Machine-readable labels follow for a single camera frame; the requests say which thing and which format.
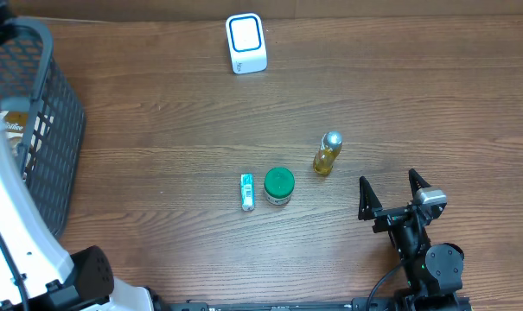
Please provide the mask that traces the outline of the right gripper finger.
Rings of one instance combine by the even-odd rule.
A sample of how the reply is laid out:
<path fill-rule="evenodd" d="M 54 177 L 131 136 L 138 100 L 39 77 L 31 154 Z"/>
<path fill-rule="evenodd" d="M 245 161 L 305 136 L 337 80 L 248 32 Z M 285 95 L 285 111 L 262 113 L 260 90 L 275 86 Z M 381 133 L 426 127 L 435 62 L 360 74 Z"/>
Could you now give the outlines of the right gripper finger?
<path fill-rule="evenodd" d="M 420 198 L 422 192 L 431 187 L 431 184 L 428 183 L 417 171 L 415 168 L 411 168 L 408 171 L 409 182 L 411 187 L 411 194 L 414 199 Z"/>
<path fill-rule="evenodd" d="M 378 213 L 383 210 L 378 197 L 373 191 L 369 181 L 365 176 L 361 176 L 360 182 L 360 204 L 358 211 L 359 220 L 371 220 L 378 217 Z"/>

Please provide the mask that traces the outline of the yellow dish soap bottle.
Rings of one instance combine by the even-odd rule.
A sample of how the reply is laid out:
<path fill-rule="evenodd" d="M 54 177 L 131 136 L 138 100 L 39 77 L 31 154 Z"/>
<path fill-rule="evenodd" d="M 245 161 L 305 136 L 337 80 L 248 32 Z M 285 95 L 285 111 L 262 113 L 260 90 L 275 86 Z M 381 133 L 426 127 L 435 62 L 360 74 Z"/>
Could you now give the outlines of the yellow dish soap bottle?
<path fill-rule="evenodd" d="M 333 169 L 335 159 L 342 149 L 342 135 L 338 131 L 330 131 L 323 135 L 321 145 L 317 151 L 313 169 L 319 175 L 329 175 Z"/>

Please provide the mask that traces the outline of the green lid jar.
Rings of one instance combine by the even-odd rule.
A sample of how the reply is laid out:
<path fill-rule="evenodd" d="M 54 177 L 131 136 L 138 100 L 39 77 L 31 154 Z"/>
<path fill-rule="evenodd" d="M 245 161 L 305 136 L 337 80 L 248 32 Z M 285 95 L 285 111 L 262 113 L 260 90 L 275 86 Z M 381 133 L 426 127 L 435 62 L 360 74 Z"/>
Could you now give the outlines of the green lid jar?
<path fill-rule="evenodd" d="M 284 167 L 270 169 L 265 175 L 264 189 L 266 199 L 273 205 L 287 204 L 295 188 L 295 177 Z"/>

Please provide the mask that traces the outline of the small teal white box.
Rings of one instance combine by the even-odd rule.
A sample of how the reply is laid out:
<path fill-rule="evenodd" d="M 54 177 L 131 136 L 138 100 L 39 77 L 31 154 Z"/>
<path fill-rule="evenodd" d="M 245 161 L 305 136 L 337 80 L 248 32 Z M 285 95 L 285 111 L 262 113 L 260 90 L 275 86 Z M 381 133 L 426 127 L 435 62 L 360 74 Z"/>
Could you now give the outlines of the small teal white box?
<path fill-rule="evenodd" d="M 240 176 L 241 206 L 245 212 L 255 208 L 254 179 L 252 174 Z"/>

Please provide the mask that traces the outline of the brown snack packet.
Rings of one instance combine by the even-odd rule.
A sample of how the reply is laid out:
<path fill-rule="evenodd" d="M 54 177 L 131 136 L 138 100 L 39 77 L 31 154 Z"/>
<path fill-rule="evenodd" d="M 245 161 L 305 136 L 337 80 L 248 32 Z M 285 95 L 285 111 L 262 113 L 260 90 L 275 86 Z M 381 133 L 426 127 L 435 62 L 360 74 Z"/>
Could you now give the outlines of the brown snack packet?
<path fill-rule="evenodd" d="M 2 111 L 1 116 L 6 125 L 7 137 L 12 149 L 22 141 L 29 114 L 20 111 Z"/>

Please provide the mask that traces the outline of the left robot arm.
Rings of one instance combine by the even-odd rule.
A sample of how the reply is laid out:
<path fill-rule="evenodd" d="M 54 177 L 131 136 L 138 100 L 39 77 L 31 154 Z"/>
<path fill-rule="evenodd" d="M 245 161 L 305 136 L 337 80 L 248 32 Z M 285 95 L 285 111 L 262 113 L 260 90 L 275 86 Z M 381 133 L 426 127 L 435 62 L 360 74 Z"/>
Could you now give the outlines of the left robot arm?
<path fill-rule="evenodd" d="M 86 128 L 48 27 L 0 1 L 0 310 L 161 310 L 105 253 L 59 243 Z"/>

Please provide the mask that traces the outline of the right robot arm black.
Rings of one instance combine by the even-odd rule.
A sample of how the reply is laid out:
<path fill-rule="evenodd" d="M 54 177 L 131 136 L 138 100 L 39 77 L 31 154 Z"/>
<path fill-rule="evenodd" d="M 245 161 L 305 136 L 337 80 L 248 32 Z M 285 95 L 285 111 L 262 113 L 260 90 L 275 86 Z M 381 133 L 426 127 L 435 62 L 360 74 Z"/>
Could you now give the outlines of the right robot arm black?
<path fill-rule="evenodd" d="M 365 310 L 463 311 L 472 308 L 462 289 L 464 252 L 451 243 L 431 244 L 425 227 L 438 219 L 447 205 L 445 192 L 433 187 L 415 169 L 408 172 L 412 200 L 406 206 L 385 209 L 369 181 L 360 178 L 358 219 L 372 220 L 375 233 L 386 232 L 399 254 L 399 264 L 382 276 L 365 301 Z M 408 287 L 378 300 L 379 287 L 397 271 L 405 272 Z"/>

